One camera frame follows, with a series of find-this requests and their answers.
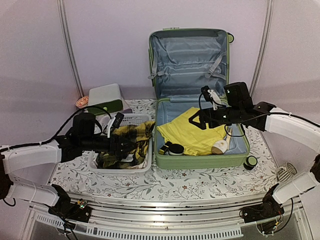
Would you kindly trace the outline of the cream round bottle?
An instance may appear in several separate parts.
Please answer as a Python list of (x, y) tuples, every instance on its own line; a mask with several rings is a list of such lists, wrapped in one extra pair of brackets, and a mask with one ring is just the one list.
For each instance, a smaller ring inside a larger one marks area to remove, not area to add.
[(214, 155), (222, 155), (229, 149), (229, 142), (227, 140), (218, 140), (211, 147), (211, 153)]

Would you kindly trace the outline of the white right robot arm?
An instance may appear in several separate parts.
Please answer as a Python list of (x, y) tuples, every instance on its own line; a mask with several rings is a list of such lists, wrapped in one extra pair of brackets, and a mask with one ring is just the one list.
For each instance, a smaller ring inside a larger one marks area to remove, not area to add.
[[(211, 108), (198, 110), (189, 123), (204, 130), (221, 125), (241, 124), (263, 132), (278, 134), (294, 140), (317, 154), (320, 152), (320, 125), (301, 116), (286, 112), (264, 101), (253, 104), (245, 82), (235, 82), (224, 86), (227, 106), (222, 106), (215, 98), (215, 91), (208, 86), (201, 88), (201, 96), (212, 103)], [(320, 184), (320, 158), (317, 156), (310, 170), (299, 173), (285, 183), (271, 190), (271, 196), (259, 206), (262, 218), (269, 218), (283, 204), (300, 193), (311, 190)]]

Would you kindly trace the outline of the purple drawer box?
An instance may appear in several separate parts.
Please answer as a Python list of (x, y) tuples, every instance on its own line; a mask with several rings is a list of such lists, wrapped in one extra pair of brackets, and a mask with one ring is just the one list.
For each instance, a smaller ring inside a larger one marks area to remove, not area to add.
[(124, 115), (132, 114), (133, 110), (131, 108), (127, 108), (127, 109), (124, 109), (121, 113)]

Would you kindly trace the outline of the white ribbed round object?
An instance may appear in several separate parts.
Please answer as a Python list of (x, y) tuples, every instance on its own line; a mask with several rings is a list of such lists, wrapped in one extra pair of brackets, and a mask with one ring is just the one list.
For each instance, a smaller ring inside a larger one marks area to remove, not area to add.
[(276, 178), (279, 183), (285, 183), (292, 179), (297, 174), (297, 169), (290, 163), (282, 164), (276, 170)]

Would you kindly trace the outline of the yellow garment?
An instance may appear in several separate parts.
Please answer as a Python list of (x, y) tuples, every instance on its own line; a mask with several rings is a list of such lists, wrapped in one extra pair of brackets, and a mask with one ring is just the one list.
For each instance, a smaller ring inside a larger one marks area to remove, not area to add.
[(184, 154), (188, 156), (210, 155), (214, 143), (226, 136), (223, 125), (202, 130), (189, 123), (189, 118), (198, 110), (199, 108), (191, 107), (172, 121), (157, 127), (165, 142), (183, 146)]

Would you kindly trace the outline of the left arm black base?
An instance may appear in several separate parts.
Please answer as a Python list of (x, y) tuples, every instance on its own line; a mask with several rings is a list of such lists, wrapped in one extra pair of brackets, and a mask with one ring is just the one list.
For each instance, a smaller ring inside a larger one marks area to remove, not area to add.
[(63, 220), (74, 220), (82, 223), (88, 223), (91, 217), (92, 208), (88, 202), (79, 199), (72, 203), (71, 198), (65, 190), (59, 185), (53, 184), (52, 187), (57, 191), (58, 201), (54, 206), (48, 207), (48, 213), (62, 218)]

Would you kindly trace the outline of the white perforated plastic basket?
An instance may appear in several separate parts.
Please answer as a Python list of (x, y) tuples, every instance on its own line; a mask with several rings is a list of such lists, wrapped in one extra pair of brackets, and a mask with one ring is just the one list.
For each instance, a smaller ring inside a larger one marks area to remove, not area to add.
[[(146, 121), (151, 121), (152, 118), (148, 114), (142, 113), (125, 113), (124, 118), (121, 122), (121, 126), (126, 125), (140, 125)], [(142, 168), (129, 168), (129, 169), (104, 169), (98, 168), (96, 166), (96, 160), (98, 159), (98, 154), (94, 152), (89, 152), (87, 159), (87, 168), (91, 172), (100, 173), (100, 174), (119, 174), (119, 175), (128, 175), (128, 174), (142, 174), (147, 172), (152, 165), (153, 158), (153, 138), (149, 140), (148, 149), (145, 157), (145, 161), (142, 164)]]

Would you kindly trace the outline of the floral white table mat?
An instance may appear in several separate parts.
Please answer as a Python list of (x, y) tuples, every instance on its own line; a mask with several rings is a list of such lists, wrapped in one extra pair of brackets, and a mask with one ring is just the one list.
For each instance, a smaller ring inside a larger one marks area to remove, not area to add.
[(188, 170), (158, 168), (144, 173), (106, 174), (88, 169), (89, 155), (59, 163), (50, 182), (82, 196), (146, 201), (217, 200), (264, 195), (276, 183), (277, 164), (259, 131), (248, 128), (250, 155), (257, 158), (253, 170), (243, 166)]

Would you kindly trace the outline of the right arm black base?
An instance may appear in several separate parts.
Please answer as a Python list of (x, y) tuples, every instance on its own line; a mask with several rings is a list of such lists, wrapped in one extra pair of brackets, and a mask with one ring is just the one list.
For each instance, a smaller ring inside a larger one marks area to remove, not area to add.
[(281, 216), (285, 213), (281, 203), (277, 203), (273, 198), (273, 193), (279, 184), (272, 186), (262, 199), (262, 203), (246, 206), (240, 209), (239, 216), (245, 223), (256, 222)]

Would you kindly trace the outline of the green hard-shell suitcase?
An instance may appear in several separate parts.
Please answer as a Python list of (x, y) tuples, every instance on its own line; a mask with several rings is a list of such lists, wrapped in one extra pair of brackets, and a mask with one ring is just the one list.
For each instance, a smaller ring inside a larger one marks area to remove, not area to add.
[(158, 126), (195, 107), (212, 108), (201, 96), (201, 88), (216, 91), (222, 106), (228, 106), (224, 86), (229, 83), (230, 44), (234, 36), (222, 29), (181, 28), (160, 30), (149, 36), (150, 75), (157, 98), (155, 109), (154, 156), (165, 170), (193, 170), (239, 167), (250, 154), (249, 141), (240, 124), (232, 128), (229, 150), (224, 154), (192, 156), (158, 153), (166, 143)]

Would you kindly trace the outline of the black lidded round jar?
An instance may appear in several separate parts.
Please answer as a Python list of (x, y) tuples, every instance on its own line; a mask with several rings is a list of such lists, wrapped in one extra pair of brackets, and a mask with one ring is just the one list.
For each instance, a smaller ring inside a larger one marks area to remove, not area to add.
[(185, 148), (177, 143), (173, 143), (168, 147), (168, 154), (171, 156), (181, 156), (184, 154)]

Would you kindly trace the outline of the white green drawer box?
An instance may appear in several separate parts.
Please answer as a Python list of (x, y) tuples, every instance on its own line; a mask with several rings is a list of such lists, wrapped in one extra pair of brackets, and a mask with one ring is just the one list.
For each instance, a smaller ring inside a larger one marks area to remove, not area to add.
[(92, 88), (88, 92), (88, 106), (97, 106), (110, 114), (123, 110), (120, 86), (117, 83)]

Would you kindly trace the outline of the small dark tube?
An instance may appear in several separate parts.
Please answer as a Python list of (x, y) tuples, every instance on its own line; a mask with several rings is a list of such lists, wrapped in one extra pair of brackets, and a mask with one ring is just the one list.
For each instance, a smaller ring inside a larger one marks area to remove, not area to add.
[(159, 150), (158, 153), (160, 155), (165, 155), (168, 151), (172, 143), (170, 141), (167, 141)]

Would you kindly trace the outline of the yellow black plaid cloth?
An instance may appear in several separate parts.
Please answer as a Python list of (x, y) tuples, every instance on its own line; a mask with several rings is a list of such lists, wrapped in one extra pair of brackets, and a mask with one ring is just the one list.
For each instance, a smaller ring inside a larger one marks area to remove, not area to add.
[(139, 125), (120, 126), (112, 132), (112, 137), (119, 142), (116, 150), (101, 152), (96, 159), (99, 169), (132, 170), (147, 166), (147, 152), (153, 137), (155, 122), (145, 121)]

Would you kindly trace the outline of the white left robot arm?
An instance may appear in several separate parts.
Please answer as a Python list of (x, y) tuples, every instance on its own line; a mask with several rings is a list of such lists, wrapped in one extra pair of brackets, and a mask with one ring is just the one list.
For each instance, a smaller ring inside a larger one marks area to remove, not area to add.
[(110, 119), (106, 130), (95, 133), (95, 127), (100, 123), (94, 114), (82, 112), (71, 117), (72, 126), (64, 135), (56, 133), (43, 142), (5, 146), (0, 150), (0, 198), (54, 206), (63, 217), (70, 217), (75, 211), (74, 205), (60, 186), (41, 185), (14, 176), (13, 172), (39, 165), (66, 163), (82, 156), (85, 151), (108, 153), (117, 161), (125, 159), (136, 144), (113, 133), (123, 118), (122, 113), (117, 113)]

